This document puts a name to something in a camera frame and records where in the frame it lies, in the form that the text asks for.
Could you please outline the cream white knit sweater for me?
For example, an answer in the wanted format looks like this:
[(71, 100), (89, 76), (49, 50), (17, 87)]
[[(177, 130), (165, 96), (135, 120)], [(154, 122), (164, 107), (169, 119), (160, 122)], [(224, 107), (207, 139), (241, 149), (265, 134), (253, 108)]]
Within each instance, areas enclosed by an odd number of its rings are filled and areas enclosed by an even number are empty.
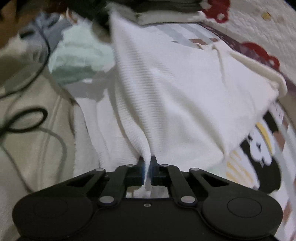
[(71, 87), (107, 171), (151, 156), (182, 171), (221, 165), (287, 93), (280, 73), (223, 41), (188, 47), (115, 11), (110, 23), (114, 66)]

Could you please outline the beige blanket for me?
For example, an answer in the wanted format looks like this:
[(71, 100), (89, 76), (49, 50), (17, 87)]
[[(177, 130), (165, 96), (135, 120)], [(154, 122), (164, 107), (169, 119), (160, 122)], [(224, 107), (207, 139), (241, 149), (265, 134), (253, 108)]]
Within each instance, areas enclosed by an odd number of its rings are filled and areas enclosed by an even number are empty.
[(1, 240), (24, 196), (99, 167), (82, 110), (19, 37), (1, 49)]

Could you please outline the checkered panda cartoon rug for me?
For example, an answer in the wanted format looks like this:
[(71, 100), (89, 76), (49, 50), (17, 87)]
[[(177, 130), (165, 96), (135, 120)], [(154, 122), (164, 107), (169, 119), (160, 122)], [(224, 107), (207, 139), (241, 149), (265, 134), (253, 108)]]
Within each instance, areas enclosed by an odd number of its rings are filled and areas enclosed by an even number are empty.
[[(222, 40), (233, 50), (278, 68), (276, 58), (269, 56), (259, 45), (240, 43), (206, 25), (163, 24), (153, 26), (152, 31), (168, 41), (188, 47), (203, 48)], [(211, 172), (270, 194), (283, 210), (276, 237), (295, 240), (295, 129), (278, 101), (271, 104), (246, 140)]]

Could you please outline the mint green folded garment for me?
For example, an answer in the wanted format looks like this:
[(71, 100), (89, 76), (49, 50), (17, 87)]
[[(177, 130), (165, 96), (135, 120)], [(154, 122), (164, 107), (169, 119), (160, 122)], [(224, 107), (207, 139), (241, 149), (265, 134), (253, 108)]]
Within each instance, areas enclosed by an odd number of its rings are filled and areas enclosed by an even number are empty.
[(114, 65), (108, 36), (93, 24), (77, 24), (63, 30), (62, 40), (51, 54), (48, 68), (53, 78), (66, 85), (93, 78)]

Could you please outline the white bear print quilt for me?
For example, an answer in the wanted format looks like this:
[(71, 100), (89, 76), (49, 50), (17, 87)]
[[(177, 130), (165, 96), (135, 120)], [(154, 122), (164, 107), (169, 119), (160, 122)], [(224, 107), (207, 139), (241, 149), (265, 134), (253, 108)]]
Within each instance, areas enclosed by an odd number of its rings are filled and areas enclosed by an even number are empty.
[(238, 42), (252, 42), (295, 82), (295, 9), (286, 1), (201, 1), (206, 24)]

